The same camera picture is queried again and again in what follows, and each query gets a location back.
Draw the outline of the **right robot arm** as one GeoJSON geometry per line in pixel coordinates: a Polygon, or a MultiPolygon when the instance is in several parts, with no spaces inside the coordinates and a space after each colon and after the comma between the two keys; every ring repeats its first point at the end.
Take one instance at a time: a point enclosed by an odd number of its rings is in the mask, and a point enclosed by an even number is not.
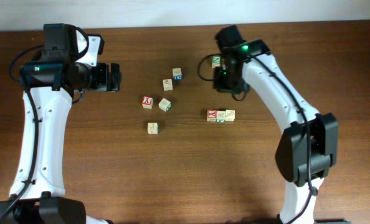
{"type": "Polygon", "coordinates": [[[315,223],[318,190],[337,162],[338,120],[297,92],[263,40],[246,41],[236,26],[221,29],[215,40],[223,61],[214,70],[214,89],[232,96],[254,90],[282,133],[275,162],[285,199],[275,223],[315,223]]]}

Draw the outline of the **plain wooden picture block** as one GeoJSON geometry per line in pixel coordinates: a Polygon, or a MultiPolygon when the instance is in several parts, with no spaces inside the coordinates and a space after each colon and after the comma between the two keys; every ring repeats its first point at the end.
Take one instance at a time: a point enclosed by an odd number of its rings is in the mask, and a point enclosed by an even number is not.
{"type": "Polygon", "coordinates": [[[235,110],[226,110],[225,111],[225,120],[227,122],[233,122],[235,120],[235,110]]]}

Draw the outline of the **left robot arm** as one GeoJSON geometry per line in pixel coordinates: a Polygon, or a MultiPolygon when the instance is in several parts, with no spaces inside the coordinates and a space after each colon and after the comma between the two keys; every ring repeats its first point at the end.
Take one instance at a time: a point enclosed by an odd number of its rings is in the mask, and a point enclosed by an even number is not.
{"type": "Polygon", "coordinates": [[[104,39],[70,24],[46,24],[45,41],[19,71],[24,132],[9,198],[0,223],[96,223],[85,205],[65,196],[63,151],[69,111],[86,91],[117,92],[117,63],[100,63],[104,39]]]}

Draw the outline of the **wooden block green A side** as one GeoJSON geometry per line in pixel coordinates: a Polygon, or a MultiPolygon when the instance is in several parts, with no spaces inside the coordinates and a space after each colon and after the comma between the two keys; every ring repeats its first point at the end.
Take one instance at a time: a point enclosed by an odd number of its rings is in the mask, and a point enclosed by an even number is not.
{"type": "Polygon", "coordinates": [[[225,122],[225,117],[226,117],[226,111],[217,110],[216,121],[218,123],[224,123],[225,122]]]}

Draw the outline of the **wooden block yellow side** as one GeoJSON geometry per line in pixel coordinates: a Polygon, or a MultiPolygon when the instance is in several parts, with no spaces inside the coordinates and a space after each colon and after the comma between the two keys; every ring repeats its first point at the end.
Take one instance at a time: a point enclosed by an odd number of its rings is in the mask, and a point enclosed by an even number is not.
{"type": "Polygon", "coordinates": [[[158,123],[148,123],[147,132],[148,134],[158,134],[159,133],[158,123]]]}

